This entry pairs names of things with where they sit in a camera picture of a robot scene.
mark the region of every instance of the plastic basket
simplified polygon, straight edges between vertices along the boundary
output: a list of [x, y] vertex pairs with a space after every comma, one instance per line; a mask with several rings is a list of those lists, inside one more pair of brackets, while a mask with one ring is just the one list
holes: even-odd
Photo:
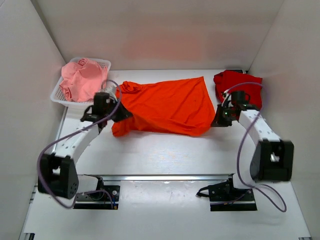
[[[83, 57], [74, 57], [70, 60], [71, 62], [77, 63], [80, 59]], [[96, 61], [102, 68], [106, 67], [107, 68], [107, 73], [109, 73], [110, 67], [111, 67], [111, 62], [108, 60], [103, 60], [103, 59], [98, 59], [98, 58], [89, 58], [93, 61]], [[61, 91], [59, 84], [62, 82], [63, 77], [61, 76], [57, 84], [55, 85], [53, 92], [51, 93], [50, 99], [53, 102], [65, 105], [66, 107], [70, 108], [77, 108], [77, 109], [82, 109], [83, 107], [87, 107], [89, 105], [92, 105], [92, 101], [84, 101], [84, 102], [74, 102], [74, 101], [67, 101], [65, 99], [65, 96], [63, 92]]]

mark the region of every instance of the t-shirt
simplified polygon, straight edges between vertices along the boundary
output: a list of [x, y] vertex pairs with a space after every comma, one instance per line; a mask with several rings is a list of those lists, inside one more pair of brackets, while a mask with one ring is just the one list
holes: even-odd
[[120, 87], [121, 102], [133, 117], [113, 124], [115, 137], [131, 130], [200, 136], [215, 117], [203, 76], [151, 84], [125, 81]]
[[[215, 95], [222, 103], [224, 101], [224, 97], [222, 93], [241, 83], [258, 83], [261, 84], [262, 78], [251, 76], [249, 74], [238, 73], [231, 70], [225, 70], [224, 72], [220, 72], [219, 74], [215, 75], [213, 78], [215, 83]], [[254, 85], [254, 84], [244, 84], [241, 86], [237, 86], [231, 90], [232, 92], [235, 91], [244, 91], [246, 95], [246, 100], [249, 100], [250, 104], [256, 105], [259, 109], [262, 108], [262, 99], [261, 99], [261, 86]]]

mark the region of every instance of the cable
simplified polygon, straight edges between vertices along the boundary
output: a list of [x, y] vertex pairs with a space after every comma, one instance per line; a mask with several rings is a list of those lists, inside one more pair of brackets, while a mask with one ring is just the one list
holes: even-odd
[[73, 203], [72, 203], [70, 206], [64, 204], [64, 203], [63, 203], [62, 201], [60, 201], [60, 200], [58, 199], [58, 197], [51, 191], [50, 187], [49, 187], [48, 184], [46, 183], [46, 180], [45, 180], [44, 176], [43, 176], [42, 173], [41, 173], [41, 168], [40, 168], [41, 158], [42, 158], [43, 154], [45, 154], [45, 152], [46, 152], [50, 147], [52, 147], [53, 145], [59, 143], [59, 142], [62, 141], [62, 140], [65, 140], [65, 139], [67, 139], [67, 138], [71, 138], [71, 137], [73, 137], [73, 136], [81, 133], [82, 131], [85, 131], [85, 130], [87, 130], [87, 129], [89, 129], [89, 128], [92, 128], [94, 125], [97, 125], [97, 124], [102, 123], [102, 122], [104, 122], [104, 121], [106, 121], [106, 120], [109, 120], [110, 117], [111, 117], [113, 114], [115, 114], [115, 112], [117, 111], [117, 109], [118, 109], [118, 107], [119, 107], [119, 105], [120, 105], [120, 103], [121, 103], [121, 99], [122, 99], [121, 88], [120, 88], [120, 86], [119, 86], [115, 81], [113, 81], [113, 80], [107, 79], [106, 81], [109, 81], [109, 82], [114, 83], [114, 84], [116, 85], [116, 87], [118, 88], [118, 90], [119, 90], [119, 99], [118, 99], [118, 102], [116, 103], [114, 109], [112, 110], [112, 112], [111, 112], [109, 115], [107, 115], [106, 117], [100, 119], [99, 121], [94, 122], [93, 124], [91, 124], [91, 125], [89, 125], [89, 126], [86, 126], [86, 127], [82, 128], [81, 130], [75, 131], [75, 132], [73, 132], [73, 133], [71, 133], [71, 134], [69, 134], [69, 135], [67, 135], [67, 136], [61, 137], [61, 138], [59, 138], [58, 140], [53, 141], [52, 143], [50, 143], [48, 146], [46, 146], [46, 147], [40, 152], [40, 154], [39, 154], [39, 156], [38, 156], [38, 159], [37, 159], [37, 162], [36, 162], [36, 169], [37, 169], [38, 177], [39, 177], [39, 180], [40, 180], [43, 188], [45, 189], [45, 191], [46, 191], [48, 194], [50, 194], [50, 195], [53, 197], [53, 199], [54, 199], [58, 204], [60, 204], [62, 207], [66, 208], [66, 209], [72, 209], [72, 208], [74, 207], [74, 205], [75, 205], [75, 203], [76, 203], [77, 195], [81, 195], [82, 193], [85, 193], [85, 194], [94, 194], [94, 193], [100, 193], [100, 192], [103, 192], [103, 193], [105, 193], [105, 194], [108, 196], [108, 198], [109, 198], [109, 200], [110, 200], [110, 202], [111, 202], [111, 209], [113, 209], [112, 198], [111, 198], [110, 194], [109, 194], [106, 190], [103, 190], [103, 189], [94, 190], [94, 191], [87, 191], [87, 192], [82, 192], [82, 193], [77, 193], [77, 194], [75, 195], [75, 197], [74, 197]]
[[228, 102], [228, 98], [230, 97], [230, 93], [227, 93], [226, 94], [226, 96], [225, 96], [225, 98], [224, 98], [224, 100], [223, 100], [223, 102], [222, 102], [222, 104], [221, 104], [221, 106], [222, 107], [225, 107], [225, 103], [227, 103]]
[[236, 201], [242, 199], [246, 194], [242, 194], [241, 196], [239, 196], [238, 198], [236, 198], [235, 200], [231, 200], [231, 201], [221, 201], [221, 202], [215, 202], [215, 203], [210, 203], [210, 205], [226, 205], [226, 204], [233, 204]]
[[114, 196], [114, 195], [112, 195], [112, 201], [113, 201], [113, 209], [114, 209], [114, 210], [118, 210], [118, 207], [117, 207], [117, 204], [116, 204], [115, 196]]
[[[230, 88], [227, 90], [227, 92], [229, 92], [231, 89], [233, 89], [233, 88], [235, 88], [235, 87], [239, 87], [239, 86], [246, 85], [246, 84], [258, 85], [258, 86], [260, 86], [260, 87], [262, 87], [262, 88], [264, 87], [264, 86], [263, 86], [262, 84], [260, 84], [260, 83], [248, 81], [248, 82], [239, 83], [239, 84], [237, 84], [237, 85], [234, 85], [234, 86], [230, 87]], [[280, 212], [285, 213], [285, 212], [287, 211], [287, 204], [286, 204], [285, 200], [283, 199], [283, 197], [281, 196], [281, 194], [280, 194], [277, 190], [275, 190], [272, 186], [269, 186], [269, 185], [267, 185], [267, 184], [261, 184], [261, 185], [260, 185], [260, 186], [264, 186], [264, 187], [267, 187], [267, 188], [273, 190], [273, 191], [279, 196], [279, 198], [281, 199], [281, 201], [282, 201], [282, 203], [283, 203], [283, 206], [284, 206], [284, 209], [281, 209], [264, 191], [262, 191], [261, 189], [259, 189], [259, 188], [258, 188], [259, 186], [253, 186], [253, 185], [250, 185], [250, 184], [245, 183], [244, 180], [243, 180], [242, 177], [241, 177], [241, 174], [240, 174], [240, 155], [241, 155], [242, 147], [243, 147], [243, 145], [244, 145], [244, 142], [245, 142], [245, 139], [246, 139], [247, 135], [249, 134], [250, 129], [254, 126], [254, 124], [257, 122], [258, 118], [260, 117], [260, 115], [261, 115], [261, 110], [262, 110], [263, 108], [264, 108], [264, 107], [262, 106], [262, 108], [260, 109], [260, 111], [259, 111], [258, 114], [256, 115], [255, 119], [252, 121], [252, 123], [251, 123], [251, 124], [249, 125], [249, 127], [246, 129], [246, 131], [245, 131], [245, 133], [244, 133], [244, 135], [243, 135], [243, 137], [242, 137], [242, 139], [241, 139], [240, 146], [239, 146], [238, 153], [237, 153], [237, 157], [236, 157], [236, 173], [238, 174], [239, 180], [240, 180], [240, 182], [241, 182], [243, 185], [245, 185], [245, 186], [247, 186], [247, 187], [249, 187], [249, 188], [258, 190], [258, 191], [259, 191], [262, 195], [264, 195]]]

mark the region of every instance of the orange cloth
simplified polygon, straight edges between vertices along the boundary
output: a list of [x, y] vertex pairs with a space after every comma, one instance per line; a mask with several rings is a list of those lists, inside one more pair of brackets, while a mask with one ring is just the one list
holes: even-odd
[[203, 76], [151, 84], [125, 81], [120, 87], [121, 102], [133, 117], [113, 124], [115, 137], [130, 130], [200, 136], [215, 117]]

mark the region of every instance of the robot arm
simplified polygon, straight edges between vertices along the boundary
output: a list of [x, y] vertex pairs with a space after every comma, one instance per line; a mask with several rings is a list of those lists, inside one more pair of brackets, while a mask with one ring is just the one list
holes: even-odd
[[[244, 91], [231, 93], [231, 101], [225, 101], [217, 107], [212, 127], [228, 127], [232, 121], [238, 121], [248, 129], [257, 117], [259, 111], [256, 106], [245, 99]], [[272, 131], [265, 120], [259, 116], [248, 134], [255, 144], [250, 165], [240, 169], [241, 177], [248, 185], [254, 186], [259, 182], [289, 181], [292, 175], [294, 145], [291, 141], [283, 141]], [[232, 177], [236, 189], [248, 189], [242, 184], [238, 174]]]
[[[83, 114], [79, 125], [74, 131], [79, 131], [105, 118], [116, 107], [118, 99], [115, 88], [109, 88], [108, 92], [98, 92], [93, 99], [93, 105], [89, 106]], [[120, 103], [111, 120], [119, 122], [132, 117]], [[40, 160], [40, 170], [52, 192], [66, 199], [73, 198], [77, 193], [100, 190], [103, 181], [98, 176], [77, 175], [76, 164], [81, 154], [107, 125], [107, 121], [98, 123], [91, 128], [80, 132], [61, 142], [60, 146], [52, 154], [44, 154]], [[47, 193], [40, 180], [38, 180], [40, 193]]]

